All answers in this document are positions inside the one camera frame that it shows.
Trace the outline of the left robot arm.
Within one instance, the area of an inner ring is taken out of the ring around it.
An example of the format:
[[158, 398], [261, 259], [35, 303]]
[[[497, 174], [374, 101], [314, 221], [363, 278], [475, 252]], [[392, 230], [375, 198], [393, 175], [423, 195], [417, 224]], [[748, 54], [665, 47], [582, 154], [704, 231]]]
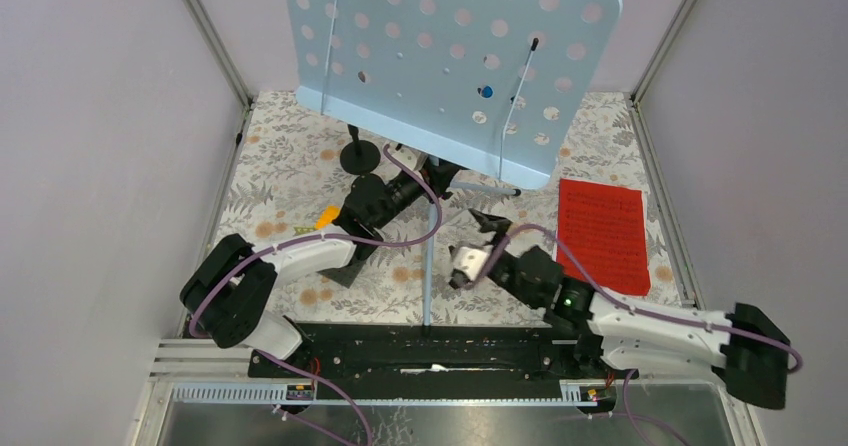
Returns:
[[379, 231], [419, 198], [438, 207], [457, 166], [402, 167], [389, 182], [357, 178], [337, 218], [311, 234], [278, 245], [255, 246], [239, 234], [220, 240], [187, 281], [179, 298], [190, 314], [189, 331], [221, 349], [245, 346], [271, 358], [288, 377], [309, 367], [310, 351], [295, 323], [267, 311], [277, 283], [364, 262], [388, 247]]

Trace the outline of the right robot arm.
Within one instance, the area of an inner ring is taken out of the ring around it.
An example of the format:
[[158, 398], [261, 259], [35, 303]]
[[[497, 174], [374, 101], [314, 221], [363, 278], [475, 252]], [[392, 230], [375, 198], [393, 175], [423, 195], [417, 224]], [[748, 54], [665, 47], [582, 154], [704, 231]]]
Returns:
[[484, 244], [449, 249], [450, 284], [471, 288], [489, 280], [543, 321], [576, 340], [575, 368], [597, 378], [615, 372], [688, 376], [721, 385], [735, 399], [782, 410], [790, 374], [802, 364], [790, 339], [757, 306], [703, 311], [647, 302], [615, 293], [593, 279], [566, 273], [550, 253], [533, 246], [507, 252], [518, 233], [510, 220], [472, 210]]

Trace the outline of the light blue music stand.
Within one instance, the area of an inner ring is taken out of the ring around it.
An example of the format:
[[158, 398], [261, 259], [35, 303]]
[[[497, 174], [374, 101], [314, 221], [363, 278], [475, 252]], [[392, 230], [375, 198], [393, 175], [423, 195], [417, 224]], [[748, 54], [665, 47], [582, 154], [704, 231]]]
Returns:
[[505, 182], [546, 186], [623, 0], [286, 0], [298, 103]]

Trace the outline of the red sheet music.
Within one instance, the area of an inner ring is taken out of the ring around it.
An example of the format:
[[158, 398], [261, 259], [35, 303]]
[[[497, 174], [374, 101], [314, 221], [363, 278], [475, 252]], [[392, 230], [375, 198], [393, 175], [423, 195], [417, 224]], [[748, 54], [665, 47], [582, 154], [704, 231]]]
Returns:
[[615, 292], [647, 296], [651, 282], [643, 193], [562, 179], [558, 198], [557, 237], [583, 268]]

